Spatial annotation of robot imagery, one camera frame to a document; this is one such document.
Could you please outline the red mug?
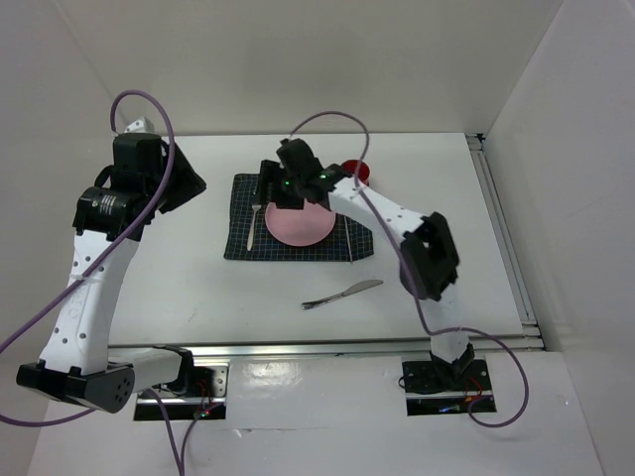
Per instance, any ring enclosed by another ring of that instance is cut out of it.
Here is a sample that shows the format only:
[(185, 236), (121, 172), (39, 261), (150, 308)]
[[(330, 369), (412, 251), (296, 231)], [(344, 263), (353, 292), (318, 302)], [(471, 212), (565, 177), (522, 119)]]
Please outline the red mug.
[(371, 175), (370, 168), (364, 162), (358, 165), (358, 160), (347, 160), (341, 164), (341, 167), (351, 176), (358, 175), (358, 179), (365, 185), (369, 185)]

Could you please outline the dark checked cloth napkin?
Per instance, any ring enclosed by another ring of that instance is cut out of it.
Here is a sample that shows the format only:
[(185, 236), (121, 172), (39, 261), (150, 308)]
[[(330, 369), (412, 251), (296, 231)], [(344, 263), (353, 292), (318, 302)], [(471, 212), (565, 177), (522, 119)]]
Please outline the dark checked cloth napkin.
[[(257, 174), (238, 174), (233, 179), (229, 205), (229, 232), (223, 257), (231, 261), (256, 262), (349, 262), (342, 216), (336, 214), (332, 231), (322, 241), (308, 247), (292, 247), (275, 239), (265, 225), (265, 212), (256, 220), (253, 249), (246, 250)], [(372, 232), (348, 218), (353, 260), (374, 254)]]

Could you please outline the silver knife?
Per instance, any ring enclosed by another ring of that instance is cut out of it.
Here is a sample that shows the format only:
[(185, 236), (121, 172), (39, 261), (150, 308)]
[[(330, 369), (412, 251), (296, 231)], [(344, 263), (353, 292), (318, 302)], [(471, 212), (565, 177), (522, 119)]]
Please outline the silver knife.
[(316, 300), (311, 300), (311, 301), (305, 301), (301, 303), (301, 310), (310, 310), (316, 307), (319, 307), (321, 305), (325, 305), (331, 302), (334, 302), (336, 300), (342, 299), (342, 298), (347, 298), (350, 297), (352, 295), (376, 288), (378, 286), (381, 286), (383, 284), (382, 280), (378, 280), (378, 279), (373, 279), (373, 280), (365, 280), (359, 283), (356, 283), (354, 285), (352, 285), (351, 287), (347, 288), (346, 290), (337, 293), (335, 295), (329, 296), (329, 297), (323, 297), (320, 299), (316, 299)]

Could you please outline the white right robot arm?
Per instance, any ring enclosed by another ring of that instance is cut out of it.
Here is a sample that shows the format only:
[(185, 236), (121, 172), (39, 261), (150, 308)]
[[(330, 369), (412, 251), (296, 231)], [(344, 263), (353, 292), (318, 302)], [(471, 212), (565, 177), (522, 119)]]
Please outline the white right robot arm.
[(302, 139), (283, 140), (277, 156), (261, 162), (252, 202), (297, 210), (314, 204), (383, 232), (398, 255), (400, 282), (415, 299), (431, 337), (435, 381), (445, 389), (456, 388), (467, 376), (474, 350), (458, 323), (459, 256), (445, 217), (405, 208), (338, 164), (323, 166)]

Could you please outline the pink plate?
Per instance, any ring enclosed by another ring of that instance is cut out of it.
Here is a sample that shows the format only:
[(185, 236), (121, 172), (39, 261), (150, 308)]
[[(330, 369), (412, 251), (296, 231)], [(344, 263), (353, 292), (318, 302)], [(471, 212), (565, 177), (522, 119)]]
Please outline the pink plate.
[(292, 247), (308, 247), (322, 241), (335, 221), (334, 212), (307, 201), (302, 209), (283, 209), (269, 203), (265, 210), (265, 225), (270, 234)]

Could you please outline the silver spoon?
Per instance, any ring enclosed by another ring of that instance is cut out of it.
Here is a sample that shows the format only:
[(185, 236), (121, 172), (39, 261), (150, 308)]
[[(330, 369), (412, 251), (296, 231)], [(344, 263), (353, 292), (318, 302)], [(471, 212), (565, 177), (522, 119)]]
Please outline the silver spoon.
[(348, 259), (349, 259), (349, 262), (352, 264), (354, 260), (353, 260), (353, 254), (352, 254), (352, 243), (351, 243), (351, 236), (350, 236), (348, 218), (346, 216), (342, 216), (342, 221), (343, 221), (344, 230), (345, 230), (345, 238), (346, 238)]

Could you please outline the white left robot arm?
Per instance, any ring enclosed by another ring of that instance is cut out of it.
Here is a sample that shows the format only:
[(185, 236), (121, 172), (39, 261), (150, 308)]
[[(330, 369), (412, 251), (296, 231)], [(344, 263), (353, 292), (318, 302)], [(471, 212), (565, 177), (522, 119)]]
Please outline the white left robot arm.
[(72, 288), (38, 360), (20, 366), (18, 386), (50, 400), (119, 412), (138, 393), (175, 396), (195, 384), (192, 354), (172, 345), (111, 352), (112, 320), (145, 227), (203, 193), (204, 180), (179, 146), (141, 117), (113, 140), (113, 163), (78, 199), (72, 226)]

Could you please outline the silver fork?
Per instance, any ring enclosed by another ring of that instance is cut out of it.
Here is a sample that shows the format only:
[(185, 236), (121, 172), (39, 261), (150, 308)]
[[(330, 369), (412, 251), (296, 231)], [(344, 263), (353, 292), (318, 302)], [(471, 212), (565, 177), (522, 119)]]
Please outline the silver fork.
[(250, 252), (253, 249), (256, 220), (257, 220), (260, 209), (261, 209), (260, 204), (252, 205), (252, 217), (251, 217), (251, 222), (250, 222), (250, 227), (249, 227), (249, 232), (248, 232), (247, 242), (246, 242), (246, 250), (248, 252)]

